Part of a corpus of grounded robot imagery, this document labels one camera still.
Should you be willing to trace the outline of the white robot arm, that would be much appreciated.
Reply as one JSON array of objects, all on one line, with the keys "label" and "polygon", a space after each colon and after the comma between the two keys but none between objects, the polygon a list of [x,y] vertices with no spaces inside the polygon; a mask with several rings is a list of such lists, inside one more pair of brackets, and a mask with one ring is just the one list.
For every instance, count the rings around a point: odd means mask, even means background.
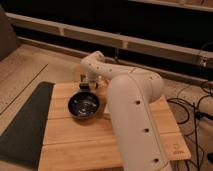
[{"label": "white robot arm", "polygon": [[163,80],[155,72],[109,64],[99,52],[84,57],[87,78],[110,80],[107,107],[124,171],[172,171],[149,104],[163,93]]}]

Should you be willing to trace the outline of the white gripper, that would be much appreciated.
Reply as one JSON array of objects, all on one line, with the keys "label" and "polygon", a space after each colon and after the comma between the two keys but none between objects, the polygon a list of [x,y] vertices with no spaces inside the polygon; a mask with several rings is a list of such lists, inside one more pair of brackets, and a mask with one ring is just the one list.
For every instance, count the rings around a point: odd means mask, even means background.
[{"label": "white gripper", "polygon": [[96,90],[99,87],[99,79],[97,76],[81,74],[79,88],[85,91]]}]

